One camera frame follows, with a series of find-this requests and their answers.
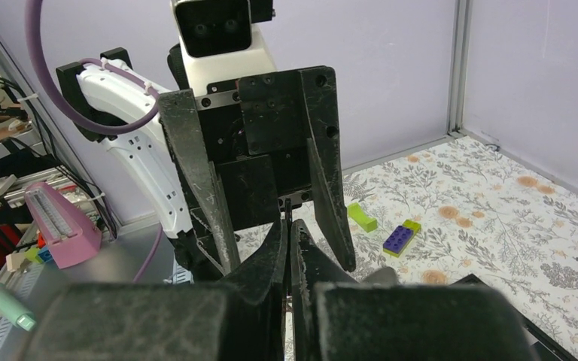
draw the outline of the floral tablecloth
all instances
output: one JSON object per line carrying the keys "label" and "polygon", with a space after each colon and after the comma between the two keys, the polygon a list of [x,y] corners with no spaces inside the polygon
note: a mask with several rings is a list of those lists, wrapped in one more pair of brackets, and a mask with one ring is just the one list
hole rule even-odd
{"label": "floral tablecloth", "polygon": [[[378,219],[365,233],[352,220],[360,280],[382,266],[405,284],[450,284],[473,273],[578,358],[578,195],[472,138],[461,138],[344,177],[345,200]],[[306,220],[332,258],[312,204]],[[382,243],[406,219],[422,231],[400,258]],[[240,232],[241,257],[268,226]]]}

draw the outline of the white robotic arm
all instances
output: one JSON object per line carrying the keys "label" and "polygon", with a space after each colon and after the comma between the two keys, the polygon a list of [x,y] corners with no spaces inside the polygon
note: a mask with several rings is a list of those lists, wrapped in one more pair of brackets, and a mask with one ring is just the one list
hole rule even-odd
{"label": "white robotic arm", "polygon": [[[159,93],[169,90],[136,74],[119,59],[109,63],[150,83]],[[142,118],[156,102],[146,95],[145,89],[120,75],[96,65],[85,65],[78,76],[78,83],[85,99],[92,108],[112,114],[127,123]],[[147,125],[138,130],[118,135],[100,143],[113,154],[150,200],[169,238],[177,238],[180,231],[192,229],[187,203],[178,180],[175,165],[168,153],[157,114]]]}

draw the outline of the green toy block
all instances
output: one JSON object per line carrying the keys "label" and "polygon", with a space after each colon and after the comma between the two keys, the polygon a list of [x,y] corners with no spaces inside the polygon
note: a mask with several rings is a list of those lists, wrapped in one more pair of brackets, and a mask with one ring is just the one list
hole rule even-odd
{"label": "green toy block", "polygon": [[358,203],[347,206],[347,214],[367,233],[378,228],[378,220],[367,216]]}
{"label": "green toy block", "polygon": [[402,224],[405,228],[411,229],[413,231],[413,237],[418,234],[419,230],[422,229],[420,223],[413,222],[412,220],[405,220]]}
{"label": "green toy block", "polygon": [[32,247],[29,250],[27,250],[26,251],[26,258],[30,262],[43,263],[43,260],[41,259],[41,257],[38,256],[38,248],[37,247]]}

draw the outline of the purple toy block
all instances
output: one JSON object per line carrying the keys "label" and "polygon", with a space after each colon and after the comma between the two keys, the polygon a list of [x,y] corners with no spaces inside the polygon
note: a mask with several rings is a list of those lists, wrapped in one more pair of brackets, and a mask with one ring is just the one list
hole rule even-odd
{"label": "purple toy block", "polygon": [[384,251],[398,257],[407,243],[413,238],[412,229],[398,226],[382,245]]}

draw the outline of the orange object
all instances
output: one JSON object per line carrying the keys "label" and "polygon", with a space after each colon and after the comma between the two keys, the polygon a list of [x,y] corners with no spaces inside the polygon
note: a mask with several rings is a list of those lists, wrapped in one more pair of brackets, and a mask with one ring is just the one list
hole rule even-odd
{"label": "orange object", "polygon": [[39,232],[38,233],[38,243],[37,247],[40,250],[41,248],[45,247],[45,240],[43,239],[43,235]]}

